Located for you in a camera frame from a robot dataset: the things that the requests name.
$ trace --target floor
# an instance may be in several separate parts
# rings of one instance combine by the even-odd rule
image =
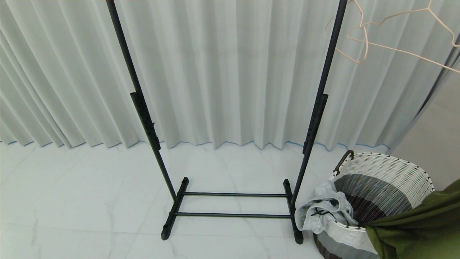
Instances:
[[[356,151],[372,151],[359,147]],[[386,152],[385,147],[373,149]],[[327,180],[346,149],[315,145],[298,205]],[[176,191],[284,193],[295,185],[302,147],[260,150],[181,143],[162,148]],[[310,233],[295,243],[288,219],[178,217],[160,239],[172,199],[146,143],[68,149],[0,145],[2,259],[322,258]],[[181,211],[287,213],[284,198],[185,197]]]

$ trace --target wall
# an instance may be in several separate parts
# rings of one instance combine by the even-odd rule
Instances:
[[[391,155],[425,169],[438,190],[460,178],[460,74],[450,73]]]

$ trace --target white curtain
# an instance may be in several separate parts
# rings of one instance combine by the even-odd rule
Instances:
[[[365,21],[428,0],[360,1]],[[0,0],[0,138],[76,146],[146,140],[129,74],[103,0]],[[168,147],[211,141],[259,147],[303,143],[338,1],[116,1],[155,128]],[[460,1],[432,10],[457,35]],[[338,47],[359,23],[348,5]],[[428,13],[369,27],[369,38],[444,63],[450,34]],[[441,68],[370,47],[363,65],[336,52],[316,141],[392,146],[416,116]]]

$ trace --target clothes hanger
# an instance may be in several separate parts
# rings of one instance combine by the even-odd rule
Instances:
[[[436,19],[436,21],[437,21],[440,25],[442,25],[442,26],[451,34],[451,36],[452,36],[452,41],[451,41],[452,46],[453,46],[453,47],[460,47],[460,45],[456,45],[455,42],[454,42],[454,41],[455,41],[455,35],[454,35],[454,33],[452,32],[452,30],[449,29],[449,27],[447,27],[447,26],[441,21],[441,19],[439,19],[439,17],[431,10],[431,3],[432,3],[432,0],[430,0],[430,1],[428,2],[428,7],[426,7],[426,8],[422,8],[422,9],[418,9],[418,10],[412,10],[412,11],[407,11],[407,12],[399,12],[399,13],[396,13],[396,14],[393,14],[393,15],[390,15],[390,16],[385,17],[380,23],[376,23],[376,22],[373,22],[373,21],[370,21],[370,22],[367,22],[367,23],[363,23],[362,21],[363,21],[363,19],[364,19],[364,13],[363,13],[363,11],[362,11],[362,9],[361,9],[361,6],[359,5],[359,3],[358,3],[357,0],[349,0],[349,1],[347,2],[347,4],[350,4],[351,2],[355,3],[355,6],[358,8],[358,11],[359,11],[360,14],[361,14],[361,20],[360,20],[358,26],[355,26],[355,27],[353,27],[350,31],[348,31],[346,37],[347,37],[348,39],[350,39],[350,40],[353,40],[353,41],[358,41],[358,42],[361,42],[361,43],[365,43],[365,44],[366,44],[366,49],[365,49],[365,51],[364,51],[364,57],[363,57],[363,59],[362,59],[361,61],[357,61],[357,60],[353,59],[352,57],[350,57],[349,55],[345,54],[343,51],[341,51],[340,49],[338,49],[338,48],[336,47],[335,49],[336,49],[340,54],[342,54],[344,57],[346,57],[347,59],[349,59],[349,60],[351,60],[351,61],[353,61],[353,62],[355,62],[355,63],[357,63],[357,64],[359,64],[359,65],[362,64],[362,63],[364,63],[364,61],[366,60],[367,55],[368,55],[368,49],[369,49],[369,44],[370,44],[370,45],[374,45],[374,46],[383,47],[383,48],[386,48],[386,49],[390,49],[390,50],[394,50],[394,51],[406,53],[406,54],[415,56],[415,57],[417,57],[417,58],[419,58],[419,59],[422,59],[422,60],[431,62],[431,63],[433,63],[433,64],[436,64],[436,65],[438,65],[438,66],[441,66],[441,67],[443,67],[443,68],[445,68],[445,69],[448,69],[448,70],[451,70],[451,71],[460,73],[459,70],[455,70],[455,69],[453,69],[453,68],[450,68],[450,67],[448,67],[448,66],[445,66],[445,65],[443,65],[443,64],[441,64],[441,63],[438,63],[438,62],[436,62],[436,61],[433,61],[433,60],[431,60],[431,59],[424,58],[424,57],[422,57],[422,56],[420,56],[420,55],[417,55],[417,54],[414,54],[414,53],[412,53],[412,52],[408,52],[408,51],[404,51],[404,50],[401,50],[401,49],[397,49],[397,48],[392,48],[392,47],[388,47],[388,46],[376,44],[376,43],[370,42],[369,39],[368,39],[368,32],[367,32],[367,29],[366,29],[366,25],[373,24],[373,25],[379,26],[379,25],[383,24],[386,20],[388,20],[388,19],[390,19],[390,18],[393,18],[393,17],[396,17],[396,16],[399,16],[399,15],[408,14],[408,13],[414,13],[414,12],[427,11],[427,12],[429,12],[429,13]],[[328,36],[326,35],[326,31],[327,31],[327,29],[328,29],[328,27],[329,27],[329,24],[330,24],[331,21],[334,19],[334,17],[335,17],[335,16],[332,16],[332,17],[329,19],[328,23],[326,24],[326,28],[325,28],[325,30],[324,30],[324,36],[325,36],[328,40],[329,40],[329,38],[328,38]],[[359,28],[359,29],[362,29],[363,32],[364,32],[364,39],[365,39],[364,41],[363,41],[363,40],[360,40],[360,39],[356,39],[356,38],[350,37],[350,33],[353,32],[354,30],[358,29],[358,28]]]

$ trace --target laundry basket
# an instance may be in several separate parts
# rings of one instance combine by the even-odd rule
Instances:
[[[314,235],[326,259],[379,258],[360,227],[367,222],[415,208],[434,191],[428,174],[408,161],[380,153],[348,150],[330,178],[345,193],[359,226],[329,221],[325,231]]]

